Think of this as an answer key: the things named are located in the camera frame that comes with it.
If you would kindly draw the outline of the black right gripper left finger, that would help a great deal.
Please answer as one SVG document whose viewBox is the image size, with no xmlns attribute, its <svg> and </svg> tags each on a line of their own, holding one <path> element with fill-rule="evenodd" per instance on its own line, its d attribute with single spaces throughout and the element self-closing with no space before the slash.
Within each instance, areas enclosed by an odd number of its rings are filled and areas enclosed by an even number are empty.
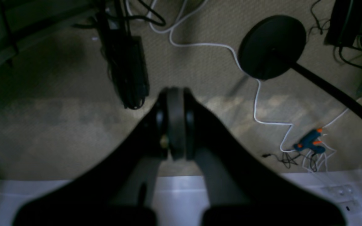
<svg viewBox="0 0 362 226">
<path fill-rule="evenodd" d="M 167 119 L 163 89 L 129 136 L 92 169 L 24 204 L 14 226 L 156 226 L 151 208 L 158 168 L 168 157 L 162 143 Z"/>
</svg>

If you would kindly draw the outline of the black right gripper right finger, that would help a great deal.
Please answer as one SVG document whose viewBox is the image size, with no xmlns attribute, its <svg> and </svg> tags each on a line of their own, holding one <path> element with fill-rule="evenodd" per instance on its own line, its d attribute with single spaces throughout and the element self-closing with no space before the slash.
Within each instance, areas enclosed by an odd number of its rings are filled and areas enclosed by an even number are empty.
<svg viewBox="0 0 362 226">
<path fill-rule="evenodd" d="M 168 148 L 200 168 L 204 226 L 345 226 L 338 207 L 263 166 L 188 89 L 168 89 Z"/>
</svg>

